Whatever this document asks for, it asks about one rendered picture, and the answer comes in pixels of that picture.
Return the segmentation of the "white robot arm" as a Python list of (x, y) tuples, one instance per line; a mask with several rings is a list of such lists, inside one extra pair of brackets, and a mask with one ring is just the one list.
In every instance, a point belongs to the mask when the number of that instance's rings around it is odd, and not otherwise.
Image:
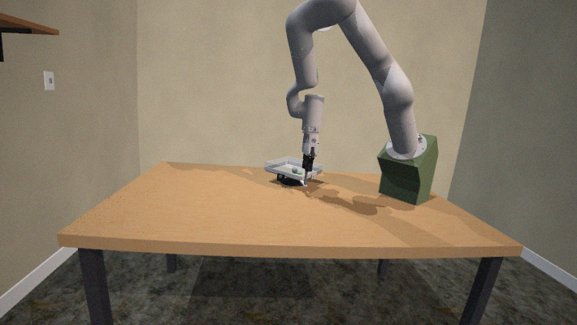
[(324, 96), (307, 94), (301, 102), (297, 92), (318, 84), (312, 33), (336, 24), (370, 72), (380, 94), (391, 138), (386, 145), (388, 156), (397, 161), (419, 157), (427, 141), (417, 133), (413, 88), (358, 0), (308, 0), (288, 15), (285, 28), (296, 76), (286, 95), (289, 114), (302, 119), (304, 132), (321, 132)]

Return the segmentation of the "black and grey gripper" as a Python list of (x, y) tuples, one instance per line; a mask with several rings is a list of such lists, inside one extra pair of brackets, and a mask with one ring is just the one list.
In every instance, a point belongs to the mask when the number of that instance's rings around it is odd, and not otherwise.
[(318, 147), (319, 147), (319, 132), (318, 133), (310, 133), (304, 132), (303, 142), (302, 142), (302, 153), (303, 153), (303, 161), (302, 161), (302, 168), (303, 163), (306, 161), (306, 168), (305, 171), (312, 171), (313, 161), (315, 157), (318, 156)]

